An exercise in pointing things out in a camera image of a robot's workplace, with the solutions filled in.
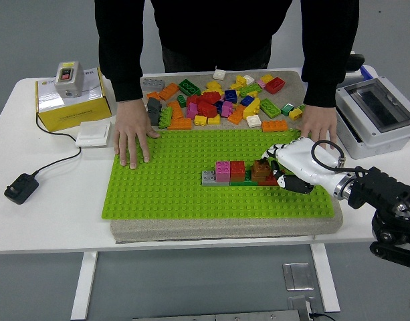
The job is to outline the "person's left hand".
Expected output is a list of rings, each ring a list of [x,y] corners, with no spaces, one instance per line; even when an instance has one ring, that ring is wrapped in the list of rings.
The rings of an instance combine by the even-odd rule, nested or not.
[[[337,142],[336,108],[305,105],[302,121],[298,129],[301,136],[310,137],[314,142],[326,140]]]

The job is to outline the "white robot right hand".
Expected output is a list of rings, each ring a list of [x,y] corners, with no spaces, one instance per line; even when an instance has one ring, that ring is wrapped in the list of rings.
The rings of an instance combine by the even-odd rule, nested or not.
[[[262,160],[270,157],[278,162],[272,170],[281,188],[308,194],[320,185],[333,197],[342,198],[346,174],[337,173],[337,159],[311,139],[301,137],[289,144],[274,144],[263,153]]]

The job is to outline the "person's right hand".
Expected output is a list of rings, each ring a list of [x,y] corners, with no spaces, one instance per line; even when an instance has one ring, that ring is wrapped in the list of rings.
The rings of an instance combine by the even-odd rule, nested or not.
[[[120,164],[130,169],[136,169],[137,148],[139,142],[142,150],[143,161],[150,161],[147,138],[159,138],[151,123],[144,102],[141,99],[119,102],[114,129],[114,153],[118,155]]]

